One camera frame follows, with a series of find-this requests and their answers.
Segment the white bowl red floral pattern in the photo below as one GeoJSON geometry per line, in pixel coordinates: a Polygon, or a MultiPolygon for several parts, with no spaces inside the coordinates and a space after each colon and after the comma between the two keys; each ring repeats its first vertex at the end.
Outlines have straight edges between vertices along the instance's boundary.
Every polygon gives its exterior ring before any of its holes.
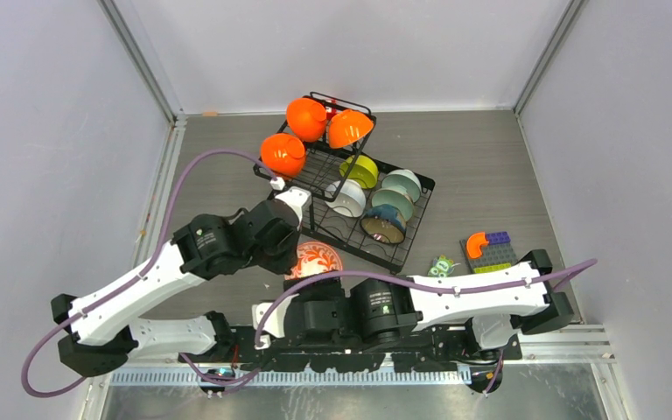
{"type": "Polygon", "coordinates": [[[321,241],[307,241],[297,246],[297,262],[285,280],[293,280],[343,270],[343,262],[335,249],[321,241]]]}

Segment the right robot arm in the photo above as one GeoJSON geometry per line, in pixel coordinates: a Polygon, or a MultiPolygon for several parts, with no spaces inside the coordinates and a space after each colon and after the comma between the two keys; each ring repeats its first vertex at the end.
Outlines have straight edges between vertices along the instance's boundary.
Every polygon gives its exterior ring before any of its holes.
{"type": "Polygon", "coordinates": [[[574,310],[548,253],[529,251],[491,272],[463,276],[381,275],[346,289],[337,277],[294,283],[256,316],[262,333],[283,347],[372,353],[444,344],[452,361],[495,358],[517,333],[535,335],[567,326],[574,310]]]}

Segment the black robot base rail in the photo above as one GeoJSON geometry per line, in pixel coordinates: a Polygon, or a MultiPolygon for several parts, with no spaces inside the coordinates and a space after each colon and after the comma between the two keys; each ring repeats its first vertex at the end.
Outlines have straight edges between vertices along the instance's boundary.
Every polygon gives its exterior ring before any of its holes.
{"type": "Polygon", "coordinates": [[[258,350],[254,345],[255,329],[238,325],[227,341],[211,350],[190,356],[198,363],[234,363],[244,370],[263,372],[303,372],[306,368],[317,373],[334,369],[338,373],[374,372],[383,362],[391,361],[397,373],[449,372],[460,364],[493,367],[502,355],[519,360],[522,351],[517,335],[498,349],[481,350],[473,344],[473,336],[462,325],[438,325],[413,332],[384,348],[363,346],[307,346],[293,339],[278,339],[271,346],[258,350]]]}

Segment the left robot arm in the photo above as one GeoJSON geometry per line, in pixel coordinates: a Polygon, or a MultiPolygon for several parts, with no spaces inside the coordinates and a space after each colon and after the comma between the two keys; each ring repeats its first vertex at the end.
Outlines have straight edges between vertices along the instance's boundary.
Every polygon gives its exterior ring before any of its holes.
{"type": "Polygon", "coordinates": [[[204,354],[210,361],[225,361],[235,335],[222,313],[176,320],[143,315],[182,291],[248,267],[290,273],[304,208],[279,196],[228,217],[200,214],[173,233],[155,262],[84,297],[58,295],[51,302],[55,322],[76,319],[58,342],[60,361],[84,377],[160,354],[204,354]]]}

